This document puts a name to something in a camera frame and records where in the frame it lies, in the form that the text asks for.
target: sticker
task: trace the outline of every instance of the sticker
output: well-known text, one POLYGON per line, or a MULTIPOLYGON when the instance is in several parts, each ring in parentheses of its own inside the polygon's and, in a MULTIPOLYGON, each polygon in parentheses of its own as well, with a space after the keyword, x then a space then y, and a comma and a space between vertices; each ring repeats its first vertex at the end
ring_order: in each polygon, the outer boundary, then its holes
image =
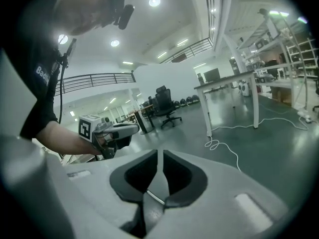
POLYGON ((51 76, 47 73, 46 69, 41 64, 38 64, 35 67, 34 73, 37 78, 40 79, 46 86, 49 85, 51 76))
POLYGON ((79 121, 79 135, 90 140, 91 123, 80 119, 79 121))

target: white cable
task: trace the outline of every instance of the white cable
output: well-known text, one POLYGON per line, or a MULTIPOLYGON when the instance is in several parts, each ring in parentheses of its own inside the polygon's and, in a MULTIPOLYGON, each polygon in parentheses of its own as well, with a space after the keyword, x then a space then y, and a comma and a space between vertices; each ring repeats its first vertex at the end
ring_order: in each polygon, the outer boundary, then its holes
MULTIPOLYGON (((263 121, 265 121, 265 120, 285 120, 285 121, 288 121, 290 124, 292 124, 295 128, 300 129, 300 130, 307 131, 307 130, 308 130, 308 127, 301 121, 301 118, 302 118, 302 117, 299 117, 299 121, 300 121, 300 123, 301 123, 305 128, 298 127, 298 126, 296 126, 293 122, 291 122, 290 120, 284 119, 284 118, 263 119, 261 122, 258 123, 258 125, 260 125, 260 124, 261 124, 263 121)), ((237 127, 248 128, 248 127, 251 127, 251 126, 253 126, 253 125, 248 125, 248 126, 237 125, 237 126, 233 126, 233 127, 230 127, 230 126, 219 126, 219 127, 217 127, 217 128, 212 129, 211 131, 215 131, 215 130, 217 130, 217 129, 219 129, 219 128, 229 128, 229 129, 233 129, 233 128, 237 128, 237 127)), ((229 147, 226 143, 220 142, 219 140, 213 140, 213 137, 211 137, 211 136, 209 136, 209 135, 207 135, 207 136, 210 137, 210 141, 205 144, 205 147, 210 147, 210 148, 209 148, 210 150, 215 150, 220 144, 224 144, 224 145, 229 149, 229 151, 230 151, 231 153, 235 154, 235 156, 236 156, 236 158, 237 158, 237 160, 236 160, 236 165, 237 165, 238 170, 241 172, 241 170, 240 170, 240 168, 239 168, 239 165, 238 165, 238 160, 239 160, 238 155, 237 155, 234 151, 232 151, 232 150, 230 149, 230 147, 229 147)))
POLYGON ((291 110, 289 110, 289 111, 286 111, 286 112, 284 112, 284 113, 279 113, 279 112, 277 112, 277 111, 274 111, 274 110, 272 110, 272 109, 269 109, 269 108, 267 108, 267 107, 264 107, 262 104, 259 104, 262 108, 264 108, 264 109, 266 109, 266 110, 269 110, 269 111, 271 111, 271 112, 273 112, 273 113, 277 113, 277 114, 287 114, 287 113, 290 113, 291 111, 294 111, 294 109, 291 109, 291 110))

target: headset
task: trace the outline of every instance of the headset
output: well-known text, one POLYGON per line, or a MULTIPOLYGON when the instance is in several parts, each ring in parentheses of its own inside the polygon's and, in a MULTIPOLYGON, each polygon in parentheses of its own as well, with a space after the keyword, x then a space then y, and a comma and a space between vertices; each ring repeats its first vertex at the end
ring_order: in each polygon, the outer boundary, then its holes
POLYGON ((112 24, 113 22, 113 25, 118 26, 121 30, 127 27, 134 12, 134 6, 131 4, 124 6, 124 1, 125 0, 110 0, 110 2, 105 5, 110 7, 110 14, 106 14, 105 19, 102 20, 102 27, 112 24))

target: power strip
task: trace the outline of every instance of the power strip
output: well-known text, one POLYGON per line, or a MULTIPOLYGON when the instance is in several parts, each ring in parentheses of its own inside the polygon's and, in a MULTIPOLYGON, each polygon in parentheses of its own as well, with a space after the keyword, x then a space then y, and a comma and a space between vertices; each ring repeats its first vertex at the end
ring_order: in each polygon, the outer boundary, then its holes
POLYGON ((311 123, 313 121, 312 118, 308 114, 306 114, 306 113, 304 113, 302 111, 297 112, 297 114, 300 117, 304 118, 307 123, 311 123))

